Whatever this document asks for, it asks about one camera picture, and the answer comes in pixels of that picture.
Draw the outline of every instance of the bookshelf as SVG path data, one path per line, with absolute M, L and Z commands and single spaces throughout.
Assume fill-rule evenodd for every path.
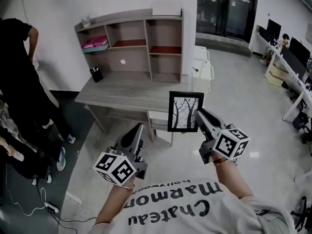
M 153 16 L 151 9 L 126 11 L 91 19 L 75 31 L 82 46 L 91 37 L 107 36 L 109 47 L 85 49 L 89 69 L 103 74 L 140 72 L 155 82 L 181 82 L 183 11 L 181 16 Z

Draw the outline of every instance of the pen holder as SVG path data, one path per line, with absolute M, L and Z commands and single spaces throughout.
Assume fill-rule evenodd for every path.
M 103 75 L 98 67 L 95 67 L 95 69 L 96 71 L 94 71 L 93 69 L 90 69 L 90 72 L 91 72 L 94 82 L 96 83 L 103 79 Z

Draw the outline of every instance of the power strip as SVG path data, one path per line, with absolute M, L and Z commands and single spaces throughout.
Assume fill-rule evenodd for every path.
M 45 206 L 45 208 L 47 208 L 51 212 L 54 212 L 54 213 L 58 213 L 59 212 L 57 207 L 55 207 L 54 205 L 49 204 L 48 202 L 45 202 L 44 206 Z

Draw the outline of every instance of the pink book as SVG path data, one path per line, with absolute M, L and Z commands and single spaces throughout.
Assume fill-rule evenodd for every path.
M 99 36 L 91 38 L 86 44 L 84 44 L 81 48 L 88 49 L 94 47 L 104 46 L 107 43 L 107 36 Z

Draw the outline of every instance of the black shirt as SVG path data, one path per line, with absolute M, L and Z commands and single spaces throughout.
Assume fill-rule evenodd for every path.
M 6 100 L 23 96 L 38 79 L 24 47 L 31 28 L 18 19 L 0 19 L 0 90 Z

